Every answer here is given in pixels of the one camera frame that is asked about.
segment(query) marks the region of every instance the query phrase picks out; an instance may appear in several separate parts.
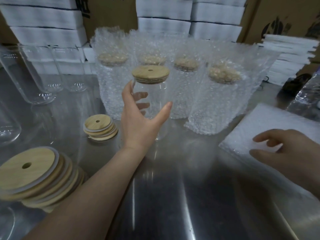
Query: stainless steel table surface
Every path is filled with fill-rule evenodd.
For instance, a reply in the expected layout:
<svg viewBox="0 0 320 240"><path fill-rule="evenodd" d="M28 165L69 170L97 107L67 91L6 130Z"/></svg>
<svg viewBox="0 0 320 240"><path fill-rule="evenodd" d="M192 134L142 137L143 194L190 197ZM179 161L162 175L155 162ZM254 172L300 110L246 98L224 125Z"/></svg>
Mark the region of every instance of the stainless steel table surface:
<svg viewBox="0 0 320 240"><path fill-rule="evenodd" d="M258 102L285 108L288 100L277 96L279 90L279 86L263 83L248 109ZM0 147L0 164L26 149L51 146L66 153L91 176L121 146L120 133L108 141L95 142L83 132L87 117L105 113L95 78L82 93L63 90L52 103L31 106L1 70L0 99L22 126L22 133L13 143ZM218 147L241 118L235 118L227 129L214 136L198 135L184 128L185 120L171 121L170 134L152 146L138 167L107 239L294 239L288 228L270 214L272 200L268 191L238 170L241 167L237 160ZM282 192L277 195L286 199ZM0 207L8 204L0 202ZM10 239L20 239L46 215L18 202L10 204L18 219ZM299 198L297 204L303 204L303 200ZM306 212L303 217L310 219ZM316 211L312 219L319 215ZM301 218L295 216L291 220L296 223ZM302 236L309 234L310 228L305 224L299 225Z"/></svg>

